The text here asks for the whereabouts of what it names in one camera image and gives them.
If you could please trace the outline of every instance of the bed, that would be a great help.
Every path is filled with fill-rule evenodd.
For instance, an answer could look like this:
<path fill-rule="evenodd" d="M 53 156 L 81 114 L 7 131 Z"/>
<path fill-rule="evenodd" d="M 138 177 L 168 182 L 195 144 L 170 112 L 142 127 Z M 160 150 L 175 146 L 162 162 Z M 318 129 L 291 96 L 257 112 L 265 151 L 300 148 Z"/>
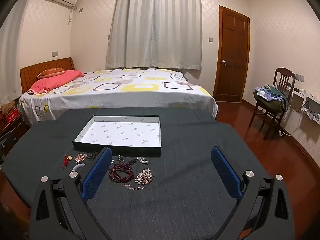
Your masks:
<path fill-rule="evenodd" d="M 202 87 L 187 82 L 183 73 L 167 69 L 115 69 L 84 72 L 48 94 L 30 95 L 36 75 L 50 68 L 74 70 L 72 58 L 53 60 L 20 70 L 24 94 L 18 109 L 28 124 L 58 119 L 69 109 L 119 107 L 178 107 L 201 109 L 216 117 L 218 106 Z"/>

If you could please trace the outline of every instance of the silver bolt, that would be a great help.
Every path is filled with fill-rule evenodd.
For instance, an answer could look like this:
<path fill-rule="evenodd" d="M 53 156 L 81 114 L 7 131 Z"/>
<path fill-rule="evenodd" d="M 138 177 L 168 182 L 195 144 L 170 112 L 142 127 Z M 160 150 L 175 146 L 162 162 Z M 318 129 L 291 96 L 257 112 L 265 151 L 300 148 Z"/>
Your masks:
<path fill-rule="evenodd" d="M 245 174 L 250 178 L 254 176 L 253 171 L 246 171 Z"/>
<path fill-rule="evenodd" d="M 47 176 L 43 176 L 42 178 L 41 178 L 41 182 L 46 182 L 48 180 L 48 177 Z"/>
<path fill-rule="evenodd" d="M 72 171 L 72 172 L 70 172 L 70 174 L 69 174 L 69 177 L 70 177 L 70 178 L 75 178 L 76 176 L 78 176 L 78 172 L 76 172 L 76 171 Z"/>
<path fill-rule="evenodd" d="M 278 174 L 278 175 L 276 175 L 276 179 L 281 181 L 281 180 L 283 180 L 283 177 L 280 174 Z"/>

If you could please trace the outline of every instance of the red cushion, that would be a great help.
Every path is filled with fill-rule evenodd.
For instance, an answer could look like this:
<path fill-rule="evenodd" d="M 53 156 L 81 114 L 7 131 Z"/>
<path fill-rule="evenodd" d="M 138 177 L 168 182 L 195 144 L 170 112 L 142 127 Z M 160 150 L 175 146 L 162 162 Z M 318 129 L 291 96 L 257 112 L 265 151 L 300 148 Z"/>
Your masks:
<path fill-rule="evenodd" d="M 48 78 L 53 76 L 62 75 L 65 72 L 62 68 L 50 68 L 42 71 L 39 75 L 37 75 L 37 78 Z"/>
<path fill-rule="evenodd" d="M 80 70 L 66 70 L 61 75 L 39 79 L 31 86 L 27 93 L 48 93 L 55 88 L 61 87 L 75 80 L 77 77 L 84 77 L 84 74 Z"/>

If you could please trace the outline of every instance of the wall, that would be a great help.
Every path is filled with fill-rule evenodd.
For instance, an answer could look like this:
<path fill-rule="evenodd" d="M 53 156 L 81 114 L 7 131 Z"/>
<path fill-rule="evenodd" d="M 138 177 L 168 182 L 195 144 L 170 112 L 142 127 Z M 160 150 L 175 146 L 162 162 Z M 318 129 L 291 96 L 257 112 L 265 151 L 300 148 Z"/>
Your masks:
<path fill-rule="evenodd" d="M 219 5 L 250 17 L 249 0 L 202 0 L 202 70 L 188 70 L 185 76 L 190 83 L 202 86 L 211 95 L 213 94 L 219 50 Z M 213 43 L 209 42 L 209 37 L 213 38 Z"/>
<path fill-rule="evenodd" d="M 75 68 L 83 71 L 105 69 L 108 34 L 116 0 L 78 0 L 83 12 L 74 14 L 71 31 L 71 56 Z M 219 46 L 219 5 L 249 16 L 249 0 L 202 0 L 203 50 L 202 70 L 187 71 L 194 84 L 213 93 Z"/>
<path fill-rule="evenodd" d="M 305 77 L 295 87 L 320 97 L 320 22 L 306 0 L 250 0 L 254 56 L 250 59 L 244 99 L 255 105 L 252 92 L 272 83 L 276 68 L 285 67 Z M 302 105 L 293 96 L 292 104 Z M 320 165 L 320 126 L 305 114 L 290 112 L 283 126 Z"/>
<path fill-rule="evenodd" d="M 76 69 L 89 72 L 106 68 L 115 4 L 116 0 L 78 0 L 71 31 L 71 56 Z"/>
<path fill-rule="evenodd" d="M 70 10 L 45 1 L 29 0 L 19 44 L 19 67 L 70 57 Z M 51 52 L 58 51 L 58 57 Z"/>

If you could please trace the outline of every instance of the wooden floor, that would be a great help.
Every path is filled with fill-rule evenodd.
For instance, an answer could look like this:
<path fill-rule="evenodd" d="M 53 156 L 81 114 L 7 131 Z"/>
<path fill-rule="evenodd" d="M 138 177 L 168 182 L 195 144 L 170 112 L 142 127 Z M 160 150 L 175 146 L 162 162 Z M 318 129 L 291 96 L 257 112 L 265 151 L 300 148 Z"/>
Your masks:
<path fill-rule="evenodd" d="M 276 174 L 284 177 L 293 206 L 296 239 L 299 239 L 320 211 L 319 173 L 311 168 L 310 161 L 288 136 L 276 134 L 274 139 L 264 141 L 268 125 L 259 132 L 260 117 L 256 116 L 252 127 L 248 128 L 253 111 L 250 106 L 236 103 L 218 105 L 218 121 L 229 123 L 238 132 L 271 177 Z M 30 209 L 18 198 L 1 172 L 0 201 L 22 220 L 29 220 Z"/>

